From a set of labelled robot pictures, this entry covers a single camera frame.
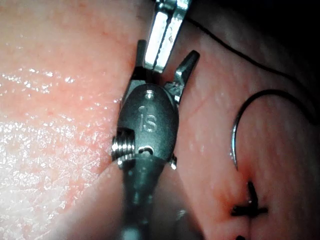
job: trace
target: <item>curved needle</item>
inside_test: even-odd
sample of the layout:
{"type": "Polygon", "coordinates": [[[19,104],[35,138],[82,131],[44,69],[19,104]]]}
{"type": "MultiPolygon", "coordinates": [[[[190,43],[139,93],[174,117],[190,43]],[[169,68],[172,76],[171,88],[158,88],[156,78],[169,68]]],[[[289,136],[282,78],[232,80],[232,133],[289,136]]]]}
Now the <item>curved needle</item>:
{"type": "Polygon", "coordinates": [[[232,135],[231,135],[231,159],[233,161],[233,164],[235,166],[235,169],[238,171],[238,162],[237,162],[237,153],[236,153],[236,137],[237,137],[237,130],[239,126],[240,119],[242,115],[244,114],[245,110],[247,107],[256,99],[266,96],[266,95],[276,95],[279,97],[282,97],[284,99],[289,100],[291,103],[295,104],[298,109],[303,113],[303,115],[307,118],[307,120],[313,124],[317,125],[319,123],[318,119],[313,117],[313,115],[309,112],[308,108],[303,105],[301,101],[299,101],[296,97],[291,95],[290,93],[287,93],[282,90],[277,90],[277,89],[267,89],[267,90],[262,90],[254,95],[250,96],[240,107],[235,120],[233,122],[233,127],[232,127],[232,135]]]}

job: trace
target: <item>wet tissue surface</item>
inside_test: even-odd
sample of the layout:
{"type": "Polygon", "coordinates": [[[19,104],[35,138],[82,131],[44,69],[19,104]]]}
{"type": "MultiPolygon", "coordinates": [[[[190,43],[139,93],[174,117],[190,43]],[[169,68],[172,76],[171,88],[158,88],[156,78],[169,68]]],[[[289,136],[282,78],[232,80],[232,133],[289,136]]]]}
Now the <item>wet tissue surface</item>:
{"type": "MultiPolygon", "coordinates": [[[[234,12],[213,6],[215,14],[204,16],[207,5],[200,2],[190,16],[309,87],[313,76],[302,60],[234,12]]],[[[102,207],[116,206],[119,191],[111,140],[152,9],[142,0],[0,0],[1,239],[47,239],[58,223],[59,239],[80,239],[71,232],[90,236],[111,221],[114,212],[105,215],[102,207]],[[89,219],[83,225],[81,216],[89,219]]],[[[239,172],[229,155],[232,122],[245,99],[265,88],[299,90],[188,23],[163,78],[172,79],[193,49],[201,57],[179,107],[175,154],[198,229],[208,240],[318,239],[317,128],[285,101],[259,100],[239,126],[239,172]],[[249,180],[268,213],[231,216],[235,205],[248,204],[249,180]]]]}

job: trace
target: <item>metal jaw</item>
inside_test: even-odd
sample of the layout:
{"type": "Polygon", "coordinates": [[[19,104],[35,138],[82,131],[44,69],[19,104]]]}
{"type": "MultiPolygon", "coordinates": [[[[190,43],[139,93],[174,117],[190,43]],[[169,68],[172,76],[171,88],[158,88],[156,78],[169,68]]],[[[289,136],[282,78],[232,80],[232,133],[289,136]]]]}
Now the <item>metal jaw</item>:
{"type": "Polygon", "coordinates": [[[175,45],[191,0],[156,0],[144,67],[162,73],[175,45]]]}
{"type": "Polygon", "coordinates": [[[161,87],[150,83],[150,70],[142,67],[145,49],[146,41],[139,40],[136,66],[120,104],[112,159],[147,151],[175,168],[173,150],[179,126],[178,106],[200,55],[191,51],[176,69],[173,82],[161,87]]]}

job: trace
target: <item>dark background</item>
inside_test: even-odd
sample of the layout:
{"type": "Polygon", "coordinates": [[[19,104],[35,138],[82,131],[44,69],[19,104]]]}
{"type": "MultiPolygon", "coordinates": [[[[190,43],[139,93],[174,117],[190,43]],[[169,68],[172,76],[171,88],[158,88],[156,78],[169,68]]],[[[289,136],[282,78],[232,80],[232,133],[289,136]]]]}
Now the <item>dark background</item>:
{"type": "Polygon", "coordinates": [[[320,2],[315,0],[212,0],[241,13],[257,28],[307,59],[320,77],[320,2]]]}

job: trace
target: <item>metal needle driver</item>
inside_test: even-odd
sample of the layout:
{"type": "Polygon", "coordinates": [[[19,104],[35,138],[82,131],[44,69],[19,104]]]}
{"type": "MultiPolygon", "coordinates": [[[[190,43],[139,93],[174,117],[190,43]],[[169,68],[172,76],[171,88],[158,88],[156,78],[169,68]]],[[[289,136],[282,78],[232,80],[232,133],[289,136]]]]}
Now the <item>metal needle driver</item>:
{"type": "Polygon", "coordinates": [[[144,67],[162,73],[191,0],[156,0],[151,32],[144,56],[144,67]]]}

